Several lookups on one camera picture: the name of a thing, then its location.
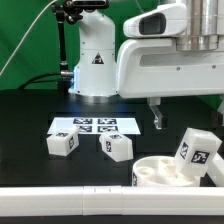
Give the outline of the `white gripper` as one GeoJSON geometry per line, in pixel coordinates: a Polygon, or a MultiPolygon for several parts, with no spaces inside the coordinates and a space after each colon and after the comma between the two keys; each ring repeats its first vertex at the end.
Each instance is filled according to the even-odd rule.
{"type": "Polygon", "coordinates": [[[125,41],[117,57],[117,88],[123,98],[148,98],[161,129],[160,97],[224,93],[224,43],[217,50],[177,51],[174,38],[125,41]]]}

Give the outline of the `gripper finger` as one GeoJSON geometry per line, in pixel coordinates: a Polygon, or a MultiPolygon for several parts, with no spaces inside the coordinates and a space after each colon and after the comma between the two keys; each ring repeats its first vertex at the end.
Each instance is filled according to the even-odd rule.
{"type": "Polygon", "coordinates": [[[221,95],[220,99],[221,104],[219,105],[217,112],[215,113],[215,119],[218,126],[224,126],[224,95],[221,95]]]}

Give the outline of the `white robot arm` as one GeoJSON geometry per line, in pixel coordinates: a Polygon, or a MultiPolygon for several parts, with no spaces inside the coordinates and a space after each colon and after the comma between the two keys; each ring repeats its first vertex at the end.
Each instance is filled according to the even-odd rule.
{"type": "Polygon", "coordinates": [[[163,97],[224,95],[224,0],[162,0],[124,22],[120,48],[111,19],[97,10],[82,16],[70,89],[82,100],[145,98],[161,129],[163,97]]]}

